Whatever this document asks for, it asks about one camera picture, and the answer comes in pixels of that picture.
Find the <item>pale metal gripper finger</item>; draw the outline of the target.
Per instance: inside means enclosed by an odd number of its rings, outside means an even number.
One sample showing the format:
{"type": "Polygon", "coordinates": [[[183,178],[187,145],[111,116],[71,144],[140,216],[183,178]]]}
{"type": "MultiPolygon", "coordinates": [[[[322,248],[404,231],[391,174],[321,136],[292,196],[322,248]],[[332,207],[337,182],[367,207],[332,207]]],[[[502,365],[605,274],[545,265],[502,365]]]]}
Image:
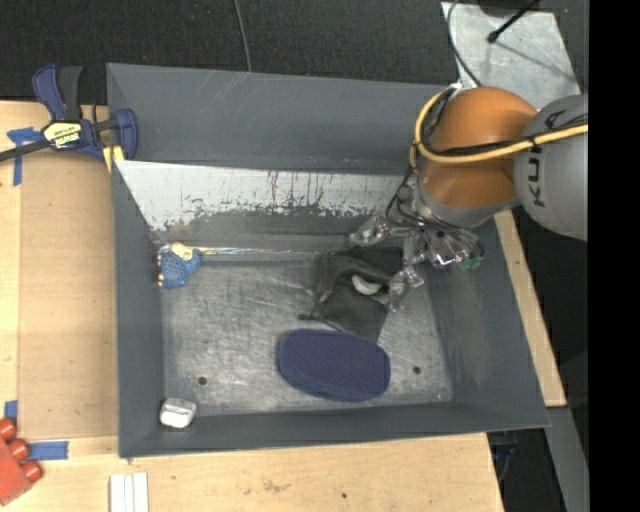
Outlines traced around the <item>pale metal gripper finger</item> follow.
{"type": "Polygon", "coordinates": [[[397,272],[389,283],[389,310],[396,312],[409,291],[424,284],[424,278],[413,267],[408,266],[397,272]]]}
{"type": "Polygon", "coordinates": [[[385,216],[369,218],[354,232],[349,234],[349,243],[354,247],[369,247],[386,240],[390,235],[390,228],[385,216]]]}

